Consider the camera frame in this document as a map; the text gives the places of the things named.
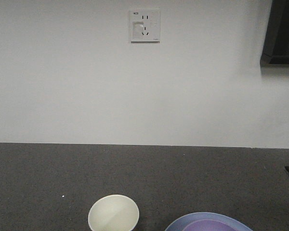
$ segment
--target blue plate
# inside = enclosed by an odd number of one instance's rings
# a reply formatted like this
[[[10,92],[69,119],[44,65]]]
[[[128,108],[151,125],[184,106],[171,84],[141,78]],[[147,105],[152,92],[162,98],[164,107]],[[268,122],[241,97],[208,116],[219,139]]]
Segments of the blue plate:
[[[171,223],[165,231],[182,231],[187,225],[198,220],[215,220],[222,222],[237,231],[252,231],[246,225],[233,218],[217,213],[208,212],[191,213],[180,217],[176,219],[173,223]]]

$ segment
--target wall socket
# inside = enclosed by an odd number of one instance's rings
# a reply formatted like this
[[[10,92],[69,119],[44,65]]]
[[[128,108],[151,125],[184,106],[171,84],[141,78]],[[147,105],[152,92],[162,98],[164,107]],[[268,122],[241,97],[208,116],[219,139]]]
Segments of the wall socket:
[[[131,42],[160,42],[160,10],[130,11]]]

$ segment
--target paper cup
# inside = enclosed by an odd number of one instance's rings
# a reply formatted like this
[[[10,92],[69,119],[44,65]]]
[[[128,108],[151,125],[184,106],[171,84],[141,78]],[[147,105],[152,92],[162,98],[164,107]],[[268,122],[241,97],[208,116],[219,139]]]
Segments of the paper cup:
[[[123,195],[99,199],[88,214],[88,224],[92,231],[132,231],[138,219],[137,204]]]

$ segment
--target purple bowl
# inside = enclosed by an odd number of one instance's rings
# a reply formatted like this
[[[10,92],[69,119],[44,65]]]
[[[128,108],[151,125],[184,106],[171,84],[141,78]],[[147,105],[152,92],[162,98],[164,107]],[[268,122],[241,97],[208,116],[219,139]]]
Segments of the purple bowl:
[[[216,220],[198,220],[184,228],[183,231],[237,231]]]

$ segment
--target black countertop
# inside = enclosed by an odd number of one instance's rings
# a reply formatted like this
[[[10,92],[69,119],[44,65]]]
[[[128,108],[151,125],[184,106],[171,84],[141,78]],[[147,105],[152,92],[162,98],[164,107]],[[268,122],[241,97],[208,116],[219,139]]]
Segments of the black countertop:
[[[95,201],[139,206],[135,231],[215,212],[289,231],[288,149],[0,143],[0,231],[89,231]]]

